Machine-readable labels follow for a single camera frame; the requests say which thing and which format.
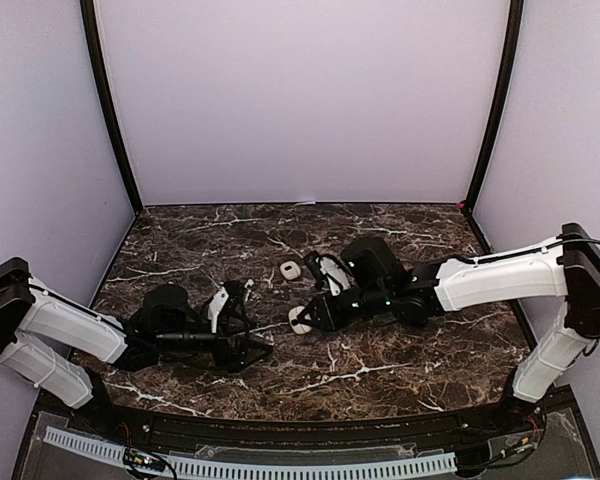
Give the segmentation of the white earbud charging case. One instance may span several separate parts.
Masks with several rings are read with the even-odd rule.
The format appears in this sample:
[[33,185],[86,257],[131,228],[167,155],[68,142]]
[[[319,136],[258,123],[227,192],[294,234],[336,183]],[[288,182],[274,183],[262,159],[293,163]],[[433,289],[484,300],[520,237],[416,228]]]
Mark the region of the white earbud charging case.
[[312,327],[299,322],[299,314],[304,310],[302,306],[292,308],[288,312],[289,325],[296,335],[305,335],[312,331]]

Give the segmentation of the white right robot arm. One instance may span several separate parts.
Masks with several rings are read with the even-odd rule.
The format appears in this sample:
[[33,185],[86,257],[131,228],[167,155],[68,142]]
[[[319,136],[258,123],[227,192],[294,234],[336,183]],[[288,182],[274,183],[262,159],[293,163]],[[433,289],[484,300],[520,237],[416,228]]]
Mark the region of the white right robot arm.
[[309,253],[305,264],[326,292],[290,313],[294,330],[336,332],[392,314],[406,325],[466,307],[532,297],[561,297],[554,323],[513,371],[504,401],[490,413],[501,434],[514,432],[549,387],[600,340],[600,241],[577,223],[526,248],[478,257],[451,256],[408,270],[380,237],[363,237],[338,257]]

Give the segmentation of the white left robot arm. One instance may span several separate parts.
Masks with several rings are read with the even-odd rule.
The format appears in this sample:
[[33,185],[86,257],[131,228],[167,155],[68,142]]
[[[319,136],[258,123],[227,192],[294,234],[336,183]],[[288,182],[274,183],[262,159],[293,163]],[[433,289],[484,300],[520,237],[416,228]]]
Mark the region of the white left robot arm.
[[249,336],[255,325],[245,308],[250,288],[227,281],[195,310],[185,288],[166,284],[149,291],[139,309],[120,320],[58,294],[31,275],[24,259],[13,257],[0,264],[0,364],[82,410],[83,421],[97,434],[111,436],[121,427],[121,415],[107,403],[101,380],[47,342],[127,372],[208,353],[217,369],[239,373],[273,351]]

